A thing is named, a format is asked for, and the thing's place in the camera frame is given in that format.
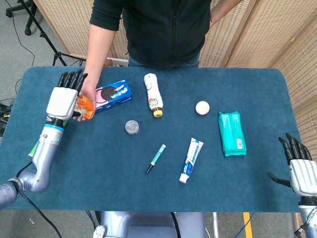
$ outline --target white bottle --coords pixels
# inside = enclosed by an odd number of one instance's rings
[[[159,93],[158,79],[153,73],[144,76],[144,83],[148,91],[148,102],[156,118],[163,116],[163,100]]]

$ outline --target oreo cookie box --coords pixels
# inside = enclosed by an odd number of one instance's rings
[[[96,89],[96,113],[133,99],[131,88],[124,79]]]

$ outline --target teal wet wipes package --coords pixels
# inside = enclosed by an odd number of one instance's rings
[[[247,155],[240,114],[219,112],[218,122],[224,155]]]

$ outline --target barcode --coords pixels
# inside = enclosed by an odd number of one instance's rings
[[[241,139],[237,139],[237,147],[238,147],[239,150],[242,149],[242,141],[241,141]]]

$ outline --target black shirt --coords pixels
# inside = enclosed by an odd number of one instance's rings
[[[210,26],[211,0],[95,0],[90,23],[117,31],[121,13],[129,54],[150,67],[196,56]]]

